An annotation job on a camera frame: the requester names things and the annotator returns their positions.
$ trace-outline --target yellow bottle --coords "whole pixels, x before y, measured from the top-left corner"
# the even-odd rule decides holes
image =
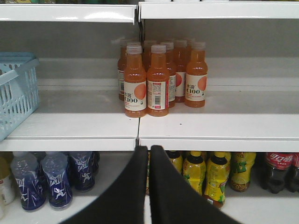
[[[202,195],[202,183],[206,175],[206,163],[201,151],[191,151],[183,164],[183,176],[191,187]]]
[[[217,208],[221,208],[225,202],[224,191],[228,176],[229,166],[225,153],[215,152],[207,162],[204,197]]]
[[[9,166],[3,157],[0,157],[0,191],[4,204],[7,205],[14,200],[15,191],[13,185],[13,176]]]
[[[234,152],[231,160],[230,186],[233,190],[246,191],[250,184],[250,172],[256,158],[256,153]]]
[[[166,151],[170,162],[174,165],[177,171],[181,174],[183,170],[183,157],[179,151]]]

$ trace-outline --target bottle label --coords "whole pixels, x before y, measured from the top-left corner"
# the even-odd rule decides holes
[[[293,153],[292,165],[299,168],[299,153]]]
[[[176,75],[169,76],[168,102],[176,99]]]
[[[21,192],[21,204],[24,210],[35,210],[45,202],[43,187],[38,180],[37,170],[28,172],[23,178],[16,178],[15,180]]]
[[[281,170],[288,169],[292,164],[293,155],[285,154],[285,153],[266,153],[266,161],[267,163]]]
[[[8,175],[4,179],[0,180],[0,192],[1,197],[4,201],[4,204],[7,205],[11,203],[14,200],[15,197],[15,191],[14,186],[12,182],[12,175]]]
[[[185,95],[186,72],[176,73],[176,97],[183,97]]]
[[[148,108],[153,110],[168,108],[168,82],[148,81]]]
[[[186,75],[186,92],[185,98],[190,101],[202,101],[205,100],[206,89],[206,75],[193,76]]]
[[[50,188],[49,203],[60,208],[71,202],[72,191],[66,170],[57,173],[45,172]]]
[[[129,111],[141,111],[146,108],[146,81],[142,83],[124,82],[125,108]]]
[[[91,189],[94,186],[91,157],[83,156],[78,159],[71,156],[71,158],[73,159],[73,170],[76,175],[75,188],[81,191]]]
[[[232,177],[231,186],[238,191],[244,191],[250,181],[250,172],[256,158],[256,153],[233,153],[231,160]]]
[[[205,195],[215,201],[224,203],[225,201],[225,186],[228,181],[229,168],[228,164],[217,165],[211,160],[207,164],[207,182]]]
[[[206,177],[206,163],[194,164],[185,160],[183,165],[183,176],[191,187],[202,195],[202,183]]]
[[[124,95],[124,84],[123,84],[123,72],[122,70],[118,70],[118,90],[119,94]]]

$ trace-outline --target yellow bottle cap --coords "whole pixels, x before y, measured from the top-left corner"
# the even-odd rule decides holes
[[[222,157],[225,157],[225,152],[215,152],[214,155],[219,158],[222,158]]]
[[[201,151],[191,151],[190,154],[193,156],[201,156]]]

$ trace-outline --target black object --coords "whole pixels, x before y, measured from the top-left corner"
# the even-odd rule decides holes
[[[197,194],[162,146],[150,150],[149,198],[152,224],[240,224]]]
[[[136,147],[113,184],[84,210],[61,224],[143,224],[147,147]]]

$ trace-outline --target red label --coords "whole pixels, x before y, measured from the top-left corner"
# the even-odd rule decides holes
[[[299,153],[293,153],[292,165],[295,167],[299,167]]]
[[[266,161],[276,169],[285,170],[292,164],[293,155],[285,153],[266,153]]]

